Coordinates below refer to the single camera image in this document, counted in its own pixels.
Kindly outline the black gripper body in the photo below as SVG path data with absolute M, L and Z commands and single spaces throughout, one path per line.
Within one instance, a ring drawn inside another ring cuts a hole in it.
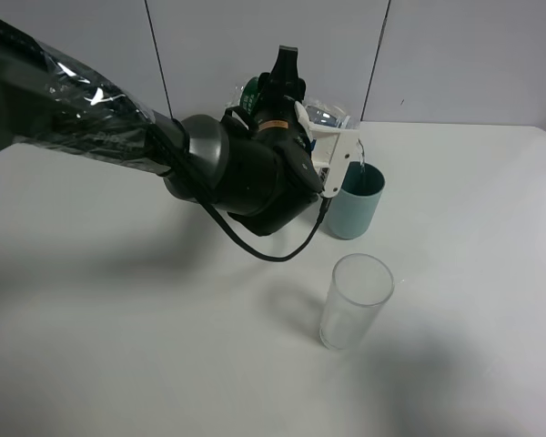
M 176 163 L 164 176 L 179 199 L 225 211 L 257 236 L 271 235 L 307 209 L 323 185 L 315 170 L 261 167 L 229 153 L 221 118 L 194 115 L 172 120 L 163 131 Z

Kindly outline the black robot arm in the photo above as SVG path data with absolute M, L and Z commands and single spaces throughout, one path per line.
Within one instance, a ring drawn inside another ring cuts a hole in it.
M 161 177 L 168 191 L 258 236 L 327 208 L 296 107 L 298 51 L 282 46 L 251 109 L 166 117 L 71 56 L 0 19 L 0 151 L 25 142 Z

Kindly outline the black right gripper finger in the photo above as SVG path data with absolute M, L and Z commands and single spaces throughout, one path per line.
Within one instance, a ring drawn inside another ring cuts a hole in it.
M 298 49 L 279 46 L 275 65 L 258 78 L 257 113 L 282 108 L 289 101 L 302 103 L 306 87 L 298 75 Z

